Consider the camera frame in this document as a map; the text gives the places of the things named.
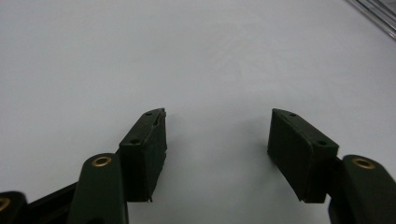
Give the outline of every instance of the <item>brass screw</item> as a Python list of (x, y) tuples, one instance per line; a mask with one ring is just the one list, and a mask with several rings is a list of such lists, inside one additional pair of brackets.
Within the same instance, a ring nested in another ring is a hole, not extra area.
[(353, 163), (355, 163), (355, 165), (359, 166), (360, 168), (367, 169), (367, 170), (375, 169), (375, 165), (372, 162), (367, 161), (365, 159), (355, 158), (352, 161), (353, 161)]
[(6, 209), (10, 203), (11, 200), (9, 198), (0, 198), (0, 212)]
[(109, 163), (111, 163), (110, 157), (99, 157), (92, 162), (92, 165), (96, 167), (102, 167), (108, 165)]

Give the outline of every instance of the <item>white surface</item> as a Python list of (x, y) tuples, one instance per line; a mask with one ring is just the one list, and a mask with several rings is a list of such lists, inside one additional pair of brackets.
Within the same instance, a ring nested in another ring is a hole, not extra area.
[(273, 107), (396, 176), (396, 43), (343, 0), (1, 1), (0, 191), (29, 202), (167, 111), (132, 223), (330, 223), (270, 162)]

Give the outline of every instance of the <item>tabletop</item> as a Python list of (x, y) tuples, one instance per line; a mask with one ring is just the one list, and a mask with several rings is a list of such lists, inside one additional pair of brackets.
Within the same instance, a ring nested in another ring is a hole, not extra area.
[(78, 180), (164, 107), (167, 158), (131, 223), (330, 223), (266, 149), (272, 108), (396, 176), (396, 43), (345, 0), (0, 2), (0, 191)]

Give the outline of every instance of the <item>white background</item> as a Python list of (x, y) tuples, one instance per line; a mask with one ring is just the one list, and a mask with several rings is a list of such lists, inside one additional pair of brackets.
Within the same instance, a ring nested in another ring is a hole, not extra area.
[(274, 107), (396, 176), (396, 43), (344, 0), (0, 2), (0, 191), (31, 202), (165, 107), (154, 203), (131, 222), (330, 223), (266, 146)]

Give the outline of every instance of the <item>black plastic part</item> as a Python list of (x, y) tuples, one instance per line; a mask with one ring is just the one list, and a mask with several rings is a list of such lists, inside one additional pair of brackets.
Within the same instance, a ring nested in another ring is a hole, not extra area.
[(128, 223), (118, 156), (105, 153), (84, 162), (67, 223)]
[(299, 200), (324, 203), (338, 145), (300, 116), (273, 109), (268, 154)]
[(59, 189), (44, 198), (29, 203), (32, 224), (64, 224), (69, 214), (77, 183)]
[(345, 156), (343, 189), (357, 223), (396, 223), (396, 183), (380, 163)]
[(128, 202), (152, 201), (166, 158), (165, 117), (163, 108), (146, 112), (120, 142), (117, 154)]
[(23, 224), (27, 219), (25, 196), (17, 191), (0, 193), (0, 223)]

